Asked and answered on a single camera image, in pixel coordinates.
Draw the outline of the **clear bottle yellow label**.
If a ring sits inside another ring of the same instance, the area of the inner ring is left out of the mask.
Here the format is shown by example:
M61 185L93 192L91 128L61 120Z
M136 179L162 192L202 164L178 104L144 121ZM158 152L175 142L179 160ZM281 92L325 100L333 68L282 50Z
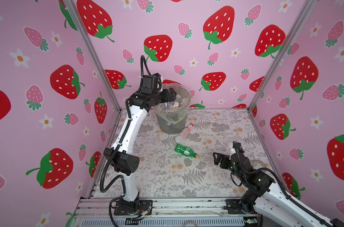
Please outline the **clear bottle yellow label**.
M181 96L176 95L176 98L175 98L173 104L171 104L172 110L177 109L180 106L180 103L181 103Z

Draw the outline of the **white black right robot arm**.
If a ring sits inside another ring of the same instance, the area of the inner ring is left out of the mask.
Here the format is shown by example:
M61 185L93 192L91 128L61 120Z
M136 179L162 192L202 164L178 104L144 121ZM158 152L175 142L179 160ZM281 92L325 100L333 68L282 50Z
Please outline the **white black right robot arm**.
M274 173L267 174L268 168L254 169L243 153L215 152L213 157L215 165L229 170L248 189L234 209L256 212L284 227L344 227L341 220L329 219L289 194Z

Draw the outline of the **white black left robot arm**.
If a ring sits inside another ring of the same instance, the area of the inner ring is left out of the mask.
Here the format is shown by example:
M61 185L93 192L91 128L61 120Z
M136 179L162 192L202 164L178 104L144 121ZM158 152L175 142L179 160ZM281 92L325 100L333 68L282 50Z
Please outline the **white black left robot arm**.
M118 208L125 209L128 213L136 213L140 206L139 192L134 176L140 158L133 155L139 129L151 107L175 101L176 95L173 88L163 90L141 88L135 92L126 99L127 119L120 135L111 148L104 150L107 163L101 174L100 191L105 193L116 180L120 179L123 193L116 198L116 201Z

